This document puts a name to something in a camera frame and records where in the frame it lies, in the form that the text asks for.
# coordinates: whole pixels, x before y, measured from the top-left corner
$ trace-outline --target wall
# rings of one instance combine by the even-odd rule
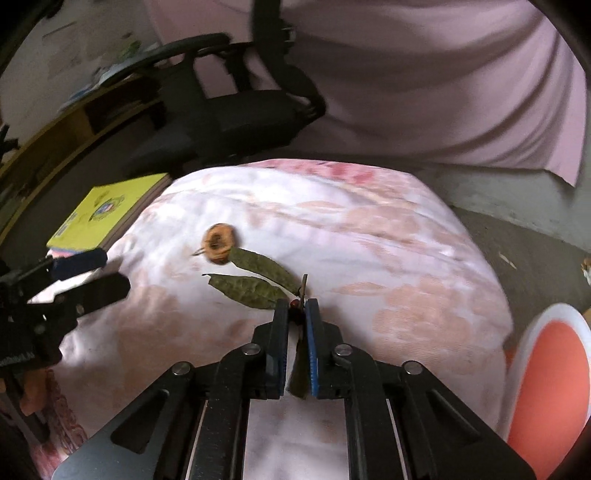
[[[158,41],[141,0],[66,0],[35,26],[0,77],[9,136],[29,139],[133,39]]]

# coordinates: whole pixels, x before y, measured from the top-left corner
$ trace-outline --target black office chair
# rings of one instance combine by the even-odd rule
[[[306,125],[324,115],[326,104],[314,83],[284,60],[293,31],[279,18],[278,2],[276,11],[273,4],[254,2],[253,42],[232,44],[223,33],[187,38],[129,59],[101,78],[102,86],[132,73],[155,78],[173,117],[134,152],[124,168],[128,178],[159,172],[177,178],[200,168],[239,164],[248,155],[288,145]],[[280,90],[253,90],[244,60],[249,49],[260,56]],[[184,58],[175,65],[155,66],[180,54]],[[207,55],[223,61],[237,93],[205,95],[194,61]]]
[[[0,160],[5,153],[8,153],[12,150],[19,149],[18,139],[16,138],[6,138],[8,133],[8,124],[4,124],[0,127]]]

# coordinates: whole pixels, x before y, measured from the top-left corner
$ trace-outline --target gray floor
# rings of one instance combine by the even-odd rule
[[[488,215],[454,212],[505,290],[515,323],[507,347],[514,346],[530,321],[553,303],[568,303],[582,313],[591,306],[591,286],[581,271],[583,250]]]

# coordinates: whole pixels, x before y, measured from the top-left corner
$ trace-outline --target chair armrest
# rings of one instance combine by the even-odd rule
[[[197,37],[184,38],[167,43],[162,47],[141,53],[115,65],[100,77],[99,85],[109,87],[141,68],[151,67],[159,61],[167,60],[183,53],[191,53],[197,56],[197,52],[204,48],[223,47],[229,44],[230,37],[225,33],[198,35]]]

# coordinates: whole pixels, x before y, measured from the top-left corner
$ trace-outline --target pink curtain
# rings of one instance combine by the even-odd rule
[[[250,36],[249,0],[145,1],[165,43]],[[282,15],[298,33],[291,61],[329,104],[297,150],[545,169],[575,185],[584,71],[527,0],[291,0]],[[215,59],[197,68],[210,94],[232,91]]]

